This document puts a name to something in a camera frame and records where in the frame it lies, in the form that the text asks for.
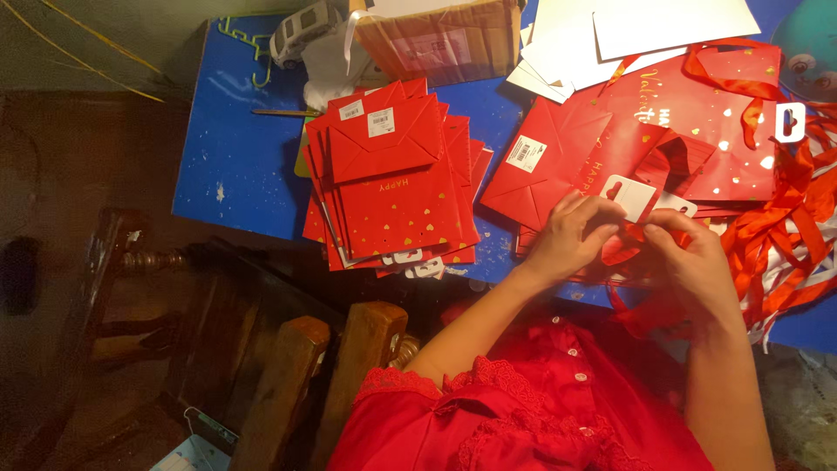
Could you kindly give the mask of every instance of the person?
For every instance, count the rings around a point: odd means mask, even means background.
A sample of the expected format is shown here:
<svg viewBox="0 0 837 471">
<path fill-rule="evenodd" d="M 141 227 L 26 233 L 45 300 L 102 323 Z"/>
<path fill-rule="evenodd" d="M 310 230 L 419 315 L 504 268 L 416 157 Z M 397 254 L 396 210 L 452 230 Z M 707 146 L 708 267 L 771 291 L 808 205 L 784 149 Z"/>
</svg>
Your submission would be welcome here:
<svg viewBox="0 0 837 471">
<path fill-rule="evenodd" d="M 507 329 L 618 230 L 593 228 L 595 220 L 624 215 L 598 196 L 562 199 L 528 258 L 404 372 L 369 372 L 329 469 L 774 469 L 726 255 L 715 233 L 685 215 L 654 210 L 644 226 L 691 321 L 682 414 L 625 366 L 641 348 L 609 357 L 618 341 L 599 345 L 554 313 Z M 680 248 L 667 230 L 691 243 Z M 639 362 L 640 375 L 665 365 L 657 353 Z"/>
</svg>

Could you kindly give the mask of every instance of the toy car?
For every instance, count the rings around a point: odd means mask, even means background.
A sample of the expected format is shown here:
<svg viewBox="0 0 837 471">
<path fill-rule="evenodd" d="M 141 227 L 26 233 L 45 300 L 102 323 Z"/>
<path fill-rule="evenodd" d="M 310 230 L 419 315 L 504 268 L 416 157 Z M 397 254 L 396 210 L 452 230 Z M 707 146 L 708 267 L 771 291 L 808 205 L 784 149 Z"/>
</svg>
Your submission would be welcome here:
<svg viewBox="0 0 837 471">
<path fill-rule="evenodd" d="M 343 22 L 326 0 L 285 18 L 270 38 L 270 56 L 280 69 L 293 69 L 302 61 L 302 51 L 313 40 L 334 33 Z"/>
</svg>

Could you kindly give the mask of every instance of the hand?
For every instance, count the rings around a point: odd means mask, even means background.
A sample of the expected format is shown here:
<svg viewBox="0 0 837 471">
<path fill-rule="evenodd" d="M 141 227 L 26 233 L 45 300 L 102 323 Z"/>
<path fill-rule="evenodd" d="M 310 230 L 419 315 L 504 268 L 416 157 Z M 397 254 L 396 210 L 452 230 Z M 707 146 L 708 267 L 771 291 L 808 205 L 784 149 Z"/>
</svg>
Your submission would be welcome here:
<svg viewBox="0 0 837 471">
<path fill-rule="evenodd" d="M 654 210 L 644 228 L 648 242 L 665 258 L 665 268 L 680 302 L 701 325 L 708 321 L 743 323 L 738 294 L 732 283 L 721 238 L 701 223 L 674 210 Z M 681 249 L 665 229 L 691 237 Z"/>
<path fill-rule="evenodd" d="M 598 196 L 582 196 L 578 190 L 559 201 L 529 257 L 519 267 L 529 281 L 540 290 L 547 289 L 593 261 L 604 242 L 619 230 L 616 224 L 600 225 L 583 239 L 588 222 L 599 213 L 616 218 L 626 215 L 619 204 Z"/>
</svg>

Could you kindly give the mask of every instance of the barcode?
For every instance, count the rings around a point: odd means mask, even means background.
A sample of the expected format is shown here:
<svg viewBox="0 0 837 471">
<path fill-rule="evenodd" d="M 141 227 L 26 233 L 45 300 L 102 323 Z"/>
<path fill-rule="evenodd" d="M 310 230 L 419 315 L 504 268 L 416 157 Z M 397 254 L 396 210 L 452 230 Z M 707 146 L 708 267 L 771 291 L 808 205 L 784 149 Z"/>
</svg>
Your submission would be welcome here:
<svg viewBox="0 0 837 471">
<path fill-rule="evenodd" d="M 517 151 L 516 159 L 518 162 L 522 161 L 526 158 L 526 155 L 529 153 L 529 144 L 523 144 L 521 150 Z"/>
</svg>

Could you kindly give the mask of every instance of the blue table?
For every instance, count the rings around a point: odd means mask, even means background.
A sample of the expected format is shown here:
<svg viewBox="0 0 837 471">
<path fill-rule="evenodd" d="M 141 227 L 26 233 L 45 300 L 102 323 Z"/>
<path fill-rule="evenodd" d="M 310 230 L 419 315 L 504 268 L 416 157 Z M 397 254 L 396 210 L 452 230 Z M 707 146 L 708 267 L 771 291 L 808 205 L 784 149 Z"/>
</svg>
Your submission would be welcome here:
<svg viewBox="0 0 837 471">
<path fill-rule="evenodd" d="M 749 0 L 762 29 L 754 39 L 768 42 L 781 19 L 800 0 Z M 535 19 L 537 0 L 530 0 L 522 24 Z M 294 175 L 302 120 L 294 117 L 257 116 L 254 108 L 303 110 L 304 67 L 272 68 L 272 79 L 257 88 L 251 79 L 262 80 L 266 59 L 254 60 L 254 47 L 223 34 L 238 29 L 253 34 L 272 34 L 283 15 L 232 18 L 229 28 L 219 19 L 210 22 L 195 92 L 192 118 L 172 213 L 204 222 L 251 230 L 268 236 L 299 240 L 311 182 Z M 266 41 L 257 39 L 262 48 Z M 505 77 L 434 88 L 439 100 L 450 104 L 450 113 L 470 116 L 471 136 L 495 150 L 489 167 L 492 174 L 519 127 L 533 95 L 505 83 Z M 449 272 L 485 282 L 499 282 L 515 266 L 511 254 L 514 224 L 492 210 L 476 205 L 475 223 L 483 241 L 477 246 L 477 262 L 450 267 Z M 610 307 L 606 288 L 576 282 L 565 283 L 561 298 Z M 628 303 L 646 294 L 620 288 Z M 772 339 L 782 341 L 783 318 Z M 830 350 L 837 351 L 837 345 Z"/>
</svg>

